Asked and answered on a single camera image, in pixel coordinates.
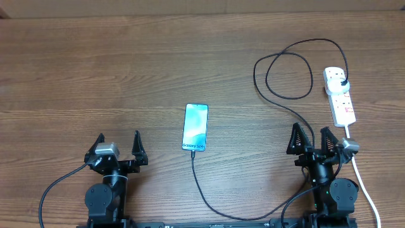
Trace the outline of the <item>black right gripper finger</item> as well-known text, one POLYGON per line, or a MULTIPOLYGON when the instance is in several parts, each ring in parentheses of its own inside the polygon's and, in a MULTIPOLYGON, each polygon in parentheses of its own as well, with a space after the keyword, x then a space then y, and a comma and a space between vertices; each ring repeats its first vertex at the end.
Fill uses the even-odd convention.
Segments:
POLYGON ((324 127, 321 132, 321 151, 324 155, 332 155, 335 153, 336 145, 339 140, 333 135, 328 127, 324 127))
POLYGON ((306 133, 299 123, 294 123, 286 153, 288 155, 303 155, 313 150, 306 133))

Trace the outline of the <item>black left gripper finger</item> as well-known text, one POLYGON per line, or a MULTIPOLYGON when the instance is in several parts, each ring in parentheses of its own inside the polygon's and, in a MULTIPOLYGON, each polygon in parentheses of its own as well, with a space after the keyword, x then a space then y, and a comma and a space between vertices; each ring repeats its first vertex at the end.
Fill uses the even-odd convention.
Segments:
POLYGON ((134 134, 132 154, 135 156, 135 162, 138 166, 148 165, 148 157, 142 145, 140 132, 138 130, 136 130, 134 134))
POLYGON ((105 137, 103 135, 103 133, 100 133, 95 141, 95 143, 90 147, 90 149, 88 150, 88 152, 85 154, 84 156, 84 161, 87 162, 90 160, 91 156, 96 154, 96 148, 98 146, 98 144, 100 143, 104 143, 105 142, 105 137))

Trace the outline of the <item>black Samsung smartphone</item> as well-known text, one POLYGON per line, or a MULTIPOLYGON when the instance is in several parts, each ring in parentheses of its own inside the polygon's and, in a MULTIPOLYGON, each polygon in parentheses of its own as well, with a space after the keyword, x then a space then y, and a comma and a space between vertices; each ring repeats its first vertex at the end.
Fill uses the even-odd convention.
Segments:
POLYGON ((206 104, 186 104, 182 137, 183 150, 206 150, 208 110, 206 104))

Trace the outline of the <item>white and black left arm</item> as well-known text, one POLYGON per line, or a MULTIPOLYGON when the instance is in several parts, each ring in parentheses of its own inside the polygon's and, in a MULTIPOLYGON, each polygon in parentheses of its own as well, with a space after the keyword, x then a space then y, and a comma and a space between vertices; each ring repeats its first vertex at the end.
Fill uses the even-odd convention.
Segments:
POLYGON ((142 145, 140 132, 134 132, 132 160, 120 160, 120 151, 113 142, 106 142, 99 134, 95 143, 84 156, 84 164, 51 183, 40 199, 39 225, 44 227, 42 207, 48 192, 59 182, 76 174, 85 167, 102 175, 103 181, 94 184, 85 193, 88 209, 86 227, 136 227, 136 223, 125 215, 128 174, 139 173, 141 166, 148 164, 148 157, 142 145))

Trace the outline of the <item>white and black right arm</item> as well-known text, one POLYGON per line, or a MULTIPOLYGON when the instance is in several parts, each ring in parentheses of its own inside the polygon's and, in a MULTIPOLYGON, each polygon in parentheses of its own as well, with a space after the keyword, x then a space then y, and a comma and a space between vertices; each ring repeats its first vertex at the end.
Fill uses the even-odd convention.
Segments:
POLYGON ((294 163, 308 170, 311 187, 288 200, 280 216, 280 225, 356 227, 356 220, 349 215, 354 212, 359 186, 350 179, 337 176, 343 164, 349 163, 359 149, 359 144, 352 139, 338 140, 328 127, 321 129, 321 148, 316 149, 302 127, 295 123, 286 153, 298 156, 294 163), (313 193, 315 210, 304 213, 301 218, 285 218, 288 207, 309 193, 313 193))

